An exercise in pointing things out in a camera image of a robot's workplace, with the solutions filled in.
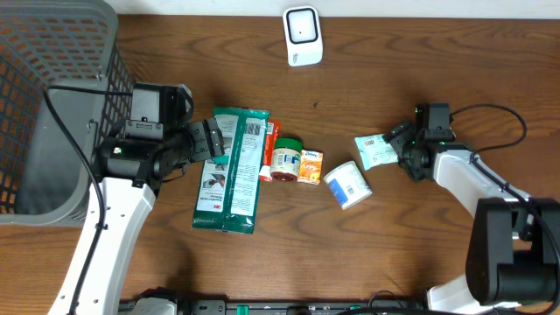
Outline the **light green tissue packet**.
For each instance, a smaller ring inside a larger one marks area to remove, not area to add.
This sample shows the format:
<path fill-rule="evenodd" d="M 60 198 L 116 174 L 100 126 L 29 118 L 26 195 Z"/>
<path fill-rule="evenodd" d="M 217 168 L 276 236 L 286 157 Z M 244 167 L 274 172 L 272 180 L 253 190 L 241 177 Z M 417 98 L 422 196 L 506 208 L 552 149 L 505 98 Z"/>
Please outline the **light green tissue packet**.
<path fill-rule="evenodd" d="M 365 170 L 377 165 L 393 164 L 398 160 L 396 152 L 389 143 L 383 140 L 382 134 L 358 136 L 354 141 Z"/>

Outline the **tall green white packet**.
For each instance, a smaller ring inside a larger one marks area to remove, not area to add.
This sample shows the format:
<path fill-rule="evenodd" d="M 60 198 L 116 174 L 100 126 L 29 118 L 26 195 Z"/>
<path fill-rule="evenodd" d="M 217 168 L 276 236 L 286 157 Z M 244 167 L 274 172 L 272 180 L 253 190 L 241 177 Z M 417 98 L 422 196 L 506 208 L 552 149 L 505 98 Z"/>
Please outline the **tall green white packet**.
<path fill-rule="evenodd" d="M 270 113 L 216 107 L 213 117 L 225 153 L 203 164 L 192 228 L 251 235 Z"/>

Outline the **red stick sachet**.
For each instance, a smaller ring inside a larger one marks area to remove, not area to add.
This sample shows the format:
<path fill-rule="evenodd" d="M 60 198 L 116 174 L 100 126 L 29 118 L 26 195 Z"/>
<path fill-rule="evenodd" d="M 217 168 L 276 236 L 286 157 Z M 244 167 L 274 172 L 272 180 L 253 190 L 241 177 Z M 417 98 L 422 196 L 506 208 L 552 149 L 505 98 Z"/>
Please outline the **red stick sachet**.
<path fill-rule="evenodd" d="M 268 120 L 264 153 L 262 157 L 262 167 L 259 171 L 259 179 L 266 182 L 272 181 L 272 176 L 270 174 L 272 152 L 274 150 L 275 141 L 279 137 L 280 129 L 281 123 L 279 121 Z"/>

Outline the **white tub container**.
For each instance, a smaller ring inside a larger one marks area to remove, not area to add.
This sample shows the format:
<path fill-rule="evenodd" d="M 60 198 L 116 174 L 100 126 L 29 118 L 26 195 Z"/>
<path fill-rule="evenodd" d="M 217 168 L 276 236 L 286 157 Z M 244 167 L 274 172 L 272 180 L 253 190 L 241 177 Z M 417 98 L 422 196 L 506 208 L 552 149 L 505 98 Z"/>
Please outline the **white tub container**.
<path fill-rule="evenodd" d="M 336 167 L 325 175 L 324 181 L 343 210 L 373 194 L 354 161 Z"/>

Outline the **green lid jar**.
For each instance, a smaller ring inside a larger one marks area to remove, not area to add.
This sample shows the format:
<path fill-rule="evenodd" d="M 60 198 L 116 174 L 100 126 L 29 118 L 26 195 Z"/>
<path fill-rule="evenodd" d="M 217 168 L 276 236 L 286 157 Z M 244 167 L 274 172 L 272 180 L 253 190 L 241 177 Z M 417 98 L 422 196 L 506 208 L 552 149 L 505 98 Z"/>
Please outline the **green lid jar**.
<path fill-rule="evenodd" d="M 278 138 L 275 141 L 270 164 L 273 179 L 291 182 L 298 179 L 303 145 L 292 138 Z"/>

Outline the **orange snack packet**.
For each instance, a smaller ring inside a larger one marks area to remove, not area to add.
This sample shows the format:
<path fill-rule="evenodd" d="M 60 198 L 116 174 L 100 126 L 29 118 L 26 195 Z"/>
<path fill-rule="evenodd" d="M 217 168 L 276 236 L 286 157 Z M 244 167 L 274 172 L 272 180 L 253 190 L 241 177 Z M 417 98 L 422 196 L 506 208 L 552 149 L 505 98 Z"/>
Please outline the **orange snack packet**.
<path fill-rule="evenodd" d="M 302 150 L 297 181 L 299 183 L 318 185 L 321 178 L 323 158 L 324 154 L 322 152 Z"/>

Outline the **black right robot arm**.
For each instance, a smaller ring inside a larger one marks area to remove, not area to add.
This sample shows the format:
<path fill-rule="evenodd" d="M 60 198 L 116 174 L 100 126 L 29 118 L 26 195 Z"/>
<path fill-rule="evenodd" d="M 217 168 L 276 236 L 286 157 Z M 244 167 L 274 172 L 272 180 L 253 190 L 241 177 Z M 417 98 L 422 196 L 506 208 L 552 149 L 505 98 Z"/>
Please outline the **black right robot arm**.
<path fill-rule="evenodd" d="M 515 188 L 456 141 L 449 123 L 406 122 L 383 135 L 414 181 L 430 179 L 472 215 L 465 274 L 428 289 L 430 312 L 514 313 L 559 306 L 559 204 Z"/>

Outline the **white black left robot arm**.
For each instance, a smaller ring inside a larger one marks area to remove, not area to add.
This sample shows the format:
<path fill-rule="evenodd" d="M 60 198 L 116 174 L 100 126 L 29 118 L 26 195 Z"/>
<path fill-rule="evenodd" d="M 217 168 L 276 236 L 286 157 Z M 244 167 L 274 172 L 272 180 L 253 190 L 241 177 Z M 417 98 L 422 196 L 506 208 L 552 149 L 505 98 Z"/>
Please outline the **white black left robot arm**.
<path fill-rule="evenodd" d="M 103 141 L 80 239 L 49 312 L 116 314 L 137 237 L 165 177 L 223 153 L 223 135 L 213 118 L 190 123 L 164 141 Z"/>

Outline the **white barcode scanner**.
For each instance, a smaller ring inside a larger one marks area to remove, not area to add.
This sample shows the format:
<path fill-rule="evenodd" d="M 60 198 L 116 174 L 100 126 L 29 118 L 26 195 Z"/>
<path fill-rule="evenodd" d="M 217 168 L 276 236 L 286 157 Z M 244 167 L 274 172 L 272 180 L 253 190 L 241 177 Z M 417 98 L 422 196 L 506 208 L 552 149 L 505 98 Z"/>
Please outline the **white barcode scanner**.
<path fill-rule="evenodd" d="M 305 5 L 286 9 L 283 28 L 291 67 L 315 65 L 323 59 L 319 12 L 314 7 Z"/>

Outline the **grey plastic mesh basket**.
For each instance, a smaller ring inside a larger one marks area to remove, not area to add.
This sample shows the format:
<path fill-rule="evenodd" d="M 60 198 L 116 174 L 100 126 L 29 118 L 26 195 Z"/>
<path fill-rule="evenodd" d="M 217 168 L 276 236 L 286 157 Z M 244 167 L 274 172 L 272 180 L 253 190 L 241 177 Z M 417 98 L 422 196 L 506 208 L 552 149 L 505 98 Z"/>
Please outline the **grey plastic mesh basket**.
<path fill-rule="evenodd" d="M 133 79 L 104 1 L 1 3 L 1 222 L 80 226 L 90 179 L 46 106 L 85 155 L 130 117 Z"/>

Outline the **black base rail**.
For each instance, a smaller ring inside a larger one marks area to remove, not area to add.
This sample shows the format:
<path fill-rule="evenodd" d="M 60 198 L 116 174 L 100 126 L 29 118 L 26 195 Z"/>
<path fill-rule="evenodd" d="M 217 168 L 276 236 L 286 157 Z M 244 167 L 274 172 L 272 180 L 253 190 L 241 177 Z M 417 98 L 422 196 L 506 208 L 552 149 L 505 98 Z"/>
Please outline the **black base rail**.
<path fill-rule="evenodd" d="M 353 309 L 366 308 L 368 302 L 360 301 L 261 301 L 261 302 L 227 302 L 223 300 L 192 300 L 186 301 L 178 308 L 178 314 L 192 315 L 236 315 L 236 314 L 293 314 L 297 310 L 308 310 L 310 314 L 337 314 Z"/>

